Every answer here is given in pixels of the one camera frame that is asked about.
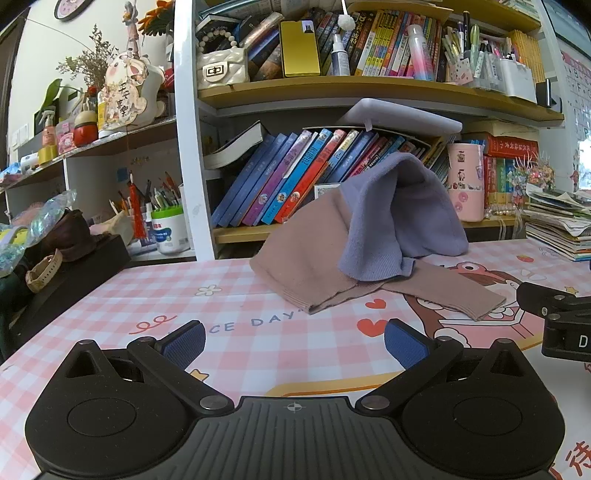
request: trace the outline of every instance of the table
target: table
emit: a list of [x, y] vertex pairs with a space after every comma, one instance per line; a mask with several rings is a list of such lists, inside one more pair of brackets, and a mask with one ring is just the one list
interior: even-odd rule
[[[471, 244], [464, 256], [432, 255], [427, 261], [458, 270], [508, 301], [476, 323], [438, 305], [379, 290], [308, 316], [270, 292], [248, 260], [124, 270], [0, 367], [0, 479], [30, 480], [37, 474], [24, 439], [25, 419], [80, 339], [123, 348], [139, 336], [161, 338], [199, 319], [206, 327], [206, 347], [187, 370], [234, 402], [241, 395], [319, 394], [347, 394], [354, 402], [402, 371], [384, 348], [384, 327], [392, 317], [472, 347], [514, 339], [566, 419], [566, 437], [553, 466], [556, 478], [591, 479], [591, 364], [543, 357], [543, 321], [515, 302], [523, 281], [590, 295], [589, 263], [571, 262], [534, 240]], [[535, 448], [523, 446], [525, 452]]]

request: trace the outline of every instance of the pen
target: pen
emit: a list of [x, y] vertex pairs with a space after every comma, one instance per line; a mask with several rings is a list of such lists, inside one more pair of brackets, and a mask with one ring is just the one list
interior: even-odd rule
[[470, 12], [468, 10], [464, 10], [464, 32], [466, 33], [466, 44], [464, 45], [466, 50], [470, 50], [470, 46], [474, 41], [471, 38], [468, 38], [468, 32], [471, 32], [470, 29]]

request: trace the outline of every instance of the plant leaf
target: plant leaf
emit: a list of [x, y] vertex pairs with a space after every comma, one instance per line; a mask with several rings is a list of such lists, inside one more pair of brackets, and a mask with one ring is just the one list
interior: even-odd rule
[[49, 87], [47, 87], [47, 91], [45, 93], [45, 99], [43, 100], [43, 104], [41, 105], [41, 108], [39, 109], [40, 112], [45, 110], [45, 108], [48, 107], [49, 105], [51, 105], [53, 100], [55, 100], [55, 98], [57, 97], [57, 94], [60, 91], [60, 85], [61, 85], [61, 79], [55, 79], [53, 82], [51, 82], [49, 84]]

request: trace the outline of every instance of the metal screw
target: metal screw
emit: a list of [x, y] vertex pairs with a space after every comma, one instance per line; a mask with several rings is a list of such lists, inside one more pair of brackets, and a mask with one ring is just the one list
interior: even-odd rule
[[199, 404], [206, 410], [220, 410], [228, 404], [228, 399], [221, 395], [208, 395], [203, 397]]
[[383, 410], [388, 408], [390, 401], [382, 395], [370, 395], [361, 400], [361, 404], [368, 410]]

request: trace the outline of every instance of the purple knit garment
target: purple knit garment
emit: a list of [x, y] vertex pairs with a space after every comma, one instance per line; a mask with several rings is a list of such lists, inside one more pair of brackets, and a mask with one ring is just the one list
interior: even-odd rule
[[447, 190], [414, 155], [393, 153], [340, 191], [352, 217], [339, 270], [351, 278], [408, 277], [414, 258], [468, 251]]

